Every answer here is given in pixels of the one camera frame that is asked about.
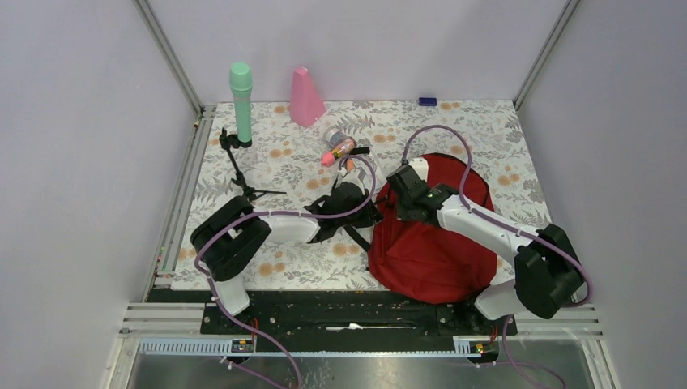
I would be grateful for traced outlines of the red backpack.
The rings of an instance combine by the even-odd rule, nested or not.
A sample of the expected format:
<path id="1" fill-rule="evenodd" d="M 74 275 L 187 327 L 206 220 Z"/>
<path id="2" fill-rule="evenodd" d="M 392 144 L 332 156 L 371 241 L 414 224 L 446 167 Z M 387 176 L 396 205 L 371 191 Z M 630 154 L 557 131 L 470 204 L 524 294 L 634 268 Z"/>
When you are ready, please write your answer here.
<path id="1" fill-rule="evenodd" d="M 489 286 L 497 272 L 496 253 L 436 225 L 398 220 L 395 202 L 386 183 L 374 200 L 383 220 L 358 229 L 371 244 L 361 249 L 376 281 L 431 304 L 463 301 Z"/>

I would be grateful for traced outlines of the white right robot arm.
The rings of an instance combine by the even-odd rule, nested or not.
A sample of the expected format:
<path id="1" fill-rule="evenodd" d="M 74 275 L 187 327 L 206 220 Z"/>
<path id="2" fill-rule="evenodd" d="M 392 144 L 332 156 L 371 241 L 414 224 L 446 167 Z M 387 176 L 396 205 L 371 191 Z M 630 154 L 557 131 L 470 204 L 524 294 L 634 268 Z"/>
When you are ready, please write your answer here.
<path id="1" fill-rule="evenodd" d="M 397 168 L 387 178 L 397 198 L 397 216 L 460 234 L 482 245 L 514 268 L 514 278 L 491 285 L 466 309 L 464 321 L 484 334 L 497 319 L 528 311 L 551 319 L 572 301 L 585 276 L 565 232 L 515 224 L 468 199 L 461 189 L 445 184 L 430 187 L 412 165 Z"/>

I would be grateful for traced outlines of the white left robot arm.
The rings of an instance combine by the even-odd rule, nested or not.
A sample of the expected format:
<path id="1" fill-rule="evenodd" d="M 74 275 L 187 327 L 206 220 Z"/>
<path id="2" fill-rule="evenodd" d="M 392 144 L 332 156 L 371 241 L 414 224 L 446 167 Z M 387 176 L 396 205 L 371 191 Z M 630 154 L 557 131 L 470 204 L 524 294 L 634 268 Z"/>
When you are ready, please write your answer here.
<path id="1" fill-rule="evenodd" d="M 208 278 L 213 297 L 223 309 L 220 322 L 233 333 L 251 322 L 250 298 L 241 273 L 267 242 L 314 244 L 344 229 L 364 250 L 371 244 L 357 233 L 383 220 L 371 194 L 344 182 L 301 211 L 259 211 L 237 196 L 202 222 L 190 236 L 194 264 Z"/>

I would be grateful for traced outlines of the pink capped tube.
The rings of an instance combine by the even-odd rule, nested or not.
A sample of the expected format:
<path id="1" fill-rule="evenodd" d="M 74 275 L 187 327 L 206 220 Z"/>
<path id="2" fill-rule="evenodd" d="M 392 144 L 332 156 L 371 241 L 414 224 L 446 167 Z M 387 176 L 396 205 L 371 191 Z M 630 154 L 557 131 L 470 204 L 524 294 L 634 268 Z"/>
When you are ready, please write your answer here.
<path id="1" fill-rule="evenodd" d="M 355 147 L 356 141 L 353 138 L 342 140 L 332 150 L 322 155 L 321 165 L 324 167 L 332 166 L 337 160 L 349 154 Z"/>

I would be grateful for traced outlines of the clear glitter jar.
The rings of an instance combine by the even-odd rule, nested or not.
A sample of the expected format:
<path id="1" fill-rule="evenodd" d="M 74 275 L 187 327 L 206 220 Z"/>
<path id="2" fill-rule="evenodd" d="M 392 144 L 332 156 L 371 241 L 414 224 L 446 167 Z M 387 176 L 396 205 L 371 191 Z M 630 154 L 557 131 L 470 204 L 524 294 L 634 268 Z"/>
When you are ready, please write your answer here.
<path id="1" fill-rule="evenodd" d="M 336 127 L 330 127 L 324 132 L 322 138 L 330 147 L 335 147 L 345 141 L 348 136 Z"/>

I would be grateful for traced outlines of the pink cone block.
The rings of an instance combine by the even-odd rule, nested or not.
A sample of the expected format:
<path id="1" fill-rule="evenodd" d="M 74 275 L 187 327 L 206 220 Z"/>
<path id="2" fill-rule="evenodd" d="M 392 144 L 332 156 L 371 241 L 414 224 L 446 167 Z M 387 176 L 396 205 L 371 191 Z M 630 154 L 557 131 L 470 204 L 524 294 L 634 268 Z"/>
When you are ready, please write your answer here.
<path id="1" fill-rule="evenodd" d="M 290 117 L 299 126 L 311 127 L 326 113 L 309 70 L 298 66 L 292 73 Z"/>

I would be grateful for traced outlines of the small blue block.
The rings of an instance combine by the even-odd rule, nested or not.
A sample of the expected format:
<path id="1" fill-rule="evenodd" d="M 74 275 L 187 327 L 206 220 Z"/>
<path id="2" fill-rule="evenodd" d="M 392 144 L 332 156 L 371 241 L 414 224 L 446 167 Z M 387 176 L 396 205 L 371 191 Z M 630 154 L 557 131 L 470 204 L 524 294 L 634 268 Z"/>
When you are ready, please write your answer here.
<path id="1" fill-rule="evenodd" d="M 419 106 L 437 106 L 437 99 L 433 97 L 419 97 Z"/>

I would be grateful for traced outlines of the green toy microphone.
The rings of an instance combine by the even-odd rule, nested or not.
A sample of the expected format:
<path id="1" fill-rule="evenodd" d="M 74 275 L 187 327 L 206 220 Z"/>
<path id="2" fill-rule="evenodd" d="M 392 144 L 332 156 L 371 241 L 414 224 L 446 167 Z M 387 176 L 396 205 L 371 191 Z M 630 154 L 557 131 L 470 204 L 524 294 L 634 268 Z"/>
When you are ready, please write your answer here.
<path id="1" fill-rule="evenodd" d="M 234 62 L 230 66 L 229 87 L 233 95 L 238 142 L 242 147 L 250 147 L 252 145 L 253 75 L 247 63 Z"/>

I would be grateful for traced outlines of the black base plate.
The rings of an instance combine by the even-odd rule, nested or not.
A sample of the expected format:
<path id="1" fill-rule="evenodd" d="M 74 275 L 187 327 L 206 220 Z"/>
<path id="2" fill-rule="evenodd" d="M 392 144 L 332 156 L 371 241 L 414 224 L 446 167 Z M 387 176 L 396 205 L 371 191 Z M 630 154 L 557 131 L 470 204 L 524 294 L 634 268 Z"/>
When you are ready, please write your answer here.
<path id="1" fill-rule="evenodd" d="M 390 292 L 251 292 L 237 319 L 291 353 L 461 353 L 498 342 L 504 319 L 466 304 L 431 305 Z"/>

